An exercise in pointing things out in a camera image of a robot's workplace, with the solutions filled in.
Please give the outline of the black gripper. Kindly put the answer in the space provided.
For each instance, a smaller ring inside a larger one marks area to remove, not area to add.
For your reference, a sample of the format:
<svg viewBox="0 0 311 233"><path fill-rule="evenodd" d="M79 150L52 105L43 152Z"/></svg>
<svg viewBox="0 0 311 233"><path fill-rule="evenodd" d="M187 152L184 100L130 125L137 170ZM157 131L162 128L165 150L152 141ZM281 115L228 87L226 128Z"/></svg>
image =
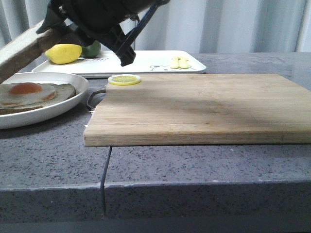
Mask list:
<svg viewBox="0 0 311 233"><path fill-rule="evenodd" d="M168 0L51 0L46 16L36 33L59 26L65 35L61 44L88 46L100 41L119 58L121 66L134 62L136 53L130 45L155 11ZM120 24L137 21L137 26L124 34Z"/></svg>

